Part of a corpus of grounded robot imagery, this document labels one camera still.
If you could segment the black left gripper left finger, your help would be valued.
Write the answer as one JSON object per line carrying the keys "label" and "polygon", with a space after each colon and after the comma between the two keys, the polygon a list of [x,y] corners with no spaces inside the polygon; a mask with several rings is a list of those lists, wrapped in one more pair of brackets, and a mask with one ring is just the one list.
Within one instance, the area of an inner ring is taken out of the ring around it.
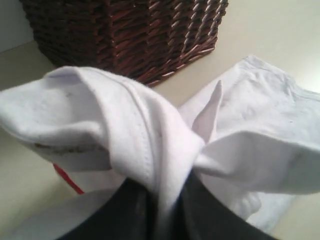
{"label": "black left gripper left finger", "polygon": [[151,240],[156,204],[139,183],[126,179],[102,207],[60,240]]}

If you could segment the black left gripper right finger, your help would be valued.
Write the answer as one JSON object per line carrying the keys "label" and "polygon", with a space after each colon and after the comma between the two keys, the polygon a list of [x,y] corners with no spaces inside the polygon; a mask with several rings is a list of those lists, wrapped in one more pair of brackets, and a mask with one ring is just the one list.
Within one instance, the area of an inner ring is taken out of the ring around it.
{"label": "black left gripper right finger", "polygon": [[224,206],[191,173],[180,193],[173,240],[273,240]]}

